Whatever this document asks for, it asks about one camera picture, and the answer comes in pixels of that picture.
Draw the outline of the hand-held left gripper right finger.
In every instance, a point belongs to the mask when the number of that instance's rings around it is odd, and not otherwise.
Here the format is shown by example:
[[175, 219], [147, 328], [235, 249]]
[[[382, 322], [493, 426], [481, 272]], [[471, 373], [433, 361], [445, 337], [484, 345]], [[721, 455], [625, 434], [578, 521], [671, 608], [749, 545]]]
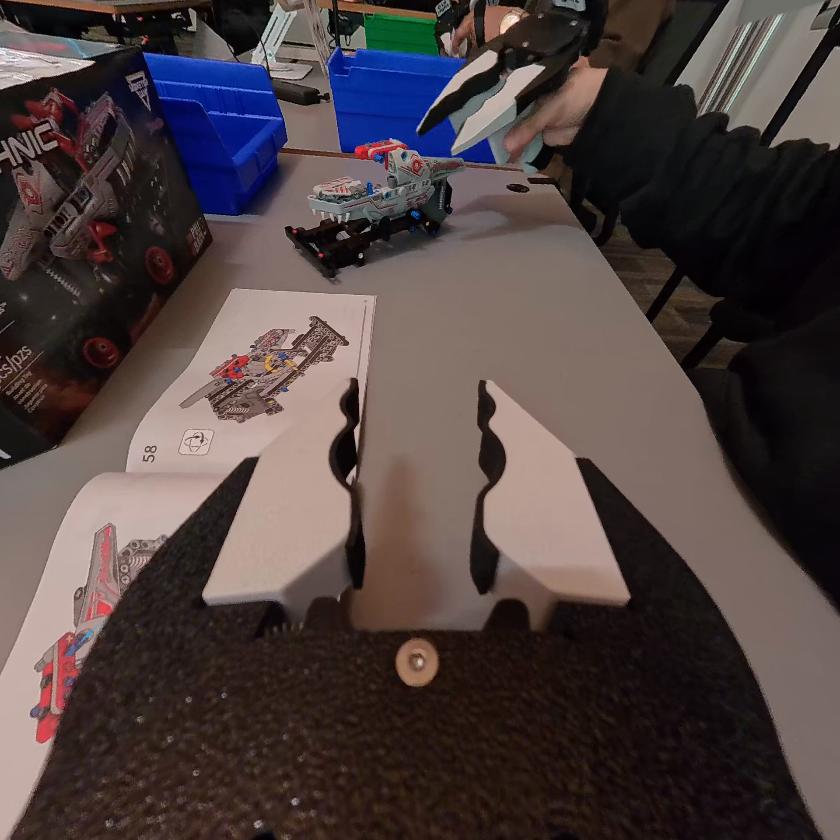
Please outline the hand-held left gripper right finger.
[[478, 384], [479, 491], [469, 572], [479, 595], [518, 601], [544, 631], [562, 602], [631, 599], [574, 453], [498, 384]]

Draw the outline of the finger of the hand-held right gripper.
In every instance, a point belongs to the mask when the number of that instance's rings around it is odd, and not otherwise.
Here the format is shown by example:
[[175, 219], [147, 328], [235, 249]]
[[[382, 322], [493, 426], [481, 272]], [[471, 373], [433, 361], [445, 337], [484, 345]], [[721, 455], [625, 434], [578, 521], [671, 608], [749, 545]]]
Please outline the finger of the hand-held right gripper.
[[457, 132], [467, 113], [461, 111], [453, 117], [456, 109], [467, 104], [468, 96], [486, 91], [501, 78], [503, 60], [494, 49], [483, 49], [478, 56], [463, 66], [435, 99], [421, 122], [416, 134], [424, 136], [445, 120], [449, 120]]
[[488, 140], [493, 153], [504, 153], [502, 140], [518, 118], [517, 96], [546, 70], [544, 65], [528, 65], [509, 72], [490, 89], [468, 96], [467, 104], [453, 117], [466, 112], [453, 143], [454, 153], [463, 153]]

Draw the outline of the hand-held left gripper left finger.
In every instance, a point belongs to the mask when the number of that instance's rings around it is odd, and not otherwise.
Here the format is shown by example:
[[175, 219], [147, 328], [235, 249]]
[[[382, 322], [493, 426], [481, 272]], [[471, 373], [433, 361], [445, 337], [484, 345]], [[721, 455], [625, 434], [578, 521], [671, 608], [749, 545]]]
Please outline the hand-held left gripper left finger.
[[341, 380], [260, 453], [203, 589], [209, 606], [273, 602], [302, 621], [320, 597], [364, 581], [355, 479], [356, 378]]

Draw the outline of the grey red toy truck model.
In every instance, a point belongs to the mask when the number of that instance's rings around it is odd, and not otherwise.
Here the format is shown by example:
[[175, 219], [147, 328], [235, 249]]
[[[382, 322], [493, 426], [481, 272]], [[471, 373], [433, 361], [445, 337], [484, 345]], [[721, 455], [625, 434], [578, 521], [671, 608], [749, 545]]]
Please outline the grey red toy truck model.
[[362, 266], [374, 242], [417, 229], [435, 236], [453, 211], [449, 178], [466, 169], [459, 157], [423, 156], [410, 148], [377, 164], [385, 168], [384, 184], [349, 175], [316, 184], [308, 202], [319, 225], [285, 228], [298, 253], [330, 281], [342, 268]]

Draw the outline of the person's right forearm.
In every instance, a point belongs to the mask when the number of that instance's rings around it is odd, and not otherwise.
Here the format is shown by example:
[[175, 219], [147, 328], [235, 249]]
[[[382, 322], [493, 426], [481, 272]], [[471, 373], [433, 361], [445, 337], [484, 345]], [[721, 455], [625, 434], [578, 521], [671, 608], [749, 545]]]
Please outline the person's right forearm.
[[688, 87], [613, 69], [563, 157], [592, 205], [713, 297], [771, 312], [824, 270], [838, 280], [838, 148], [763, 145], [697, 115]]

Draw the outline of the person's right hand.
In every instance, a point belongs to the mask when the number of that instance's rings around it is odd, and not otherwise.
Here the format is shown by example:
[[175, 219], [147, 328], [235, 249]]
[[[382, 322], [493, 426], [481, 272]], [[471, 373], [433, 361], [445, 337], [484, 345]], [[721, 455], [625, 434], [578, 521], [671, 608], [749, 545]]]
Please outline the person's right hand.
[[555, 150], [570, 145], [592, 110], [607, 72], [606, 68], [592, 67], [587, 58], [576, 61], [562, 87], [537, 100], [505, 136], [503, 146], [509, 163], [520, 162], [538, 137]]

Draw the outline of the small blue storage bin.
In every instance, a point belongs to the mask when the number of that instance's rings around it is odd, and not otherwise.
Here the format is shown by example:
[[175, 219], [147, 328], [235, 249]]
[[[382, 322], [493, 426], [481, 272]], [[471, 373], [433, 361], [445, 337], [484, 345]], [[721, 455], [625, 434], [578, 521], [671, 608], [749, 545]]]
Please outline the small blue storage bin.
[[422, 155], [450, 156], [455, 131], [442, 122], [424, 136], [416, 127], [463, 59], [413, 53], [336, 49], [328, 63], [340, 149], [395, 139]]

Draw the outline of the green bin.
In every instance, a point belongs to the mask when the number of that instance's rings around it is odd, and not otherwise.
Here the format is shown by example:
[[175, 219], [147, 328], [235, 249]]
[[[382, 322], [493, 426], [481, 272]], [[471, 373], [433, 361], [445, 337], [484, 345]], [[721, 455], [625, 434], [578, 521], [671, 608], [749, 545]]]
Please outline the green bin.
[[366, 49], [439, 56], [433, 17], [364, 14]]

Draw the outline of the black rectangular device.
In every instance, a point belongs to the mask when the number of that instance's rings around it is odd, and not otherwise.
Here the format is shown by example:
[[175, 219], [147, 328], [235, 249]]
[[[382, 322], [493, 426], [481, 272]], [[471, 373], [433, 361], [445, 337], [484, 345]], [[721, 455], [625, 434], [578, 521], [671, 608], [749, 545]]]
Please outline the black rectangular device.
[[328, 91], [321, 92], [314, 87], [299, 85], [295, 82], [272, 78], [271, 86], [276, 99], [280, 102], [288, 102], [307, 107], [321, 102], [331, 101], [331, 96]]

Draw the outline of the white instruction booklet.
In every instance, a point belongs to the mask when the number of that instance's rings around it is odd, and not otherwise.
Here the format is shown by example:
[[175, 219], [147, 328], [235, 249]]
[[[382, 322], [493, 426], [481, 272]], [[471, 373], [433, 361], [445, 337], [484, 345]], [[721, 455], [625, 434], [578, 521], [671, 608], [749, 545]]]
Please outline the white instruction booklet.
[[231, 291], [206, 337], [138, 425], [125, 467], [72, 501], [2, 672], [2, 747], [39, 758], [120, 598], [243, 459], [336, 384], [362, 385], [374, 297]]

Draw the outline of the white laptop stand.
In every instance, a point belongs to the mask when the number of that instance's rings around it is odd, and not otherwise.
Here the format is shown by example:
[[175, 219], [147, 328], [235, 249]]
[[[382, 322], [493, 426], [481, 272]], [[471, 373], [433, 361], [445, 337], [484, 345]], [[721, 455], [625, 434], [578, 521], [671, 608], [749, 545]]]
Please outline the white laptop stand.
[[250, 57], [249, 62], [263, 67], [273, 81], [302, 81], [312, 71], [309, 65], [280, 60], [280, 48], [297, 13], [297, 9], [289, 11], [282, 3], [275, 2], [266, 28], [262, 35], [258, 36], [257, 47]]

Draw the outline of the person's black hoodie torso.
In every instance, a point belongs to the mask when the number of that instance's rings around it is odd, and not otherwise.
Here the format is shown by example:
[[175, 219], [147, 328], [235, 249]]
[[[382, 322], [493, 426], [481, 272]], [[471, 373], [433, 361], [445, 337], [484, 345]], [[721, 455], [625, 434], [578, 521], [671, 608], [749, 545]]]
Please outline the person's black hoodie torso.
[[838, 607], [838, 309], [688, 377], [743, 485]]

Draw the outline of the large blue storage bin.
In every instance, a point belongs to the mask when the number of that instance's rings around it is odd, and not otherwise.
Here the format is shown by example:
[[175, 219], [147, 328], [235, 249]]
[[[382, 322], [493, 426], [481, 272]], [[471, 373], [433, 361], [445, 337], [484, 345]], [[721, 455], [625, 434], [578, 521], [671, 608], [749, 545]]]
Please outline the large blue storage bin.
[[202, 210], [241, 214], [278, 167], [287, 127], [266, 68], [146, 53]]

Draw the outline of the black toy set box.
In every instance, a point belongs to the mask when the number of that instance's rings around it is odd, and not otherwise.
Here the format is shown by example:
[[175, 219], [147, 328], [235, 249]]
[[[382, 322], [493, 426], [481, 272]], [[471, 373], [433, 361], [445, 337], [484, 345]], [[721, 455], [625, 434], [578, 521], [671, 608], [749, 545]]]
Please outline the black toy set box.
[[212, 238], [138, 48], [1, 90], [2, 468], [58, 446]]

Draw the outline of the white printed sheet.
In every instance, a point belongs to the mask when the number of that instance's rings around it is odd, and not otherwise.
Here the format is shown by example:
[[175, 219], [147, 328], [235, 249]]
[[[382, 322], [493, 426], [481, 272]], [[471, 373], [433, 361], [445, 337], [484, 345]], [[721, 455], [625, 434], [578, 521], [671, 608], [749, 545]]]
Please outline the white printed sheet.
[[92, 66], [93, 59], [68, 38], [16, 30], [2, 21], [1, 90]]

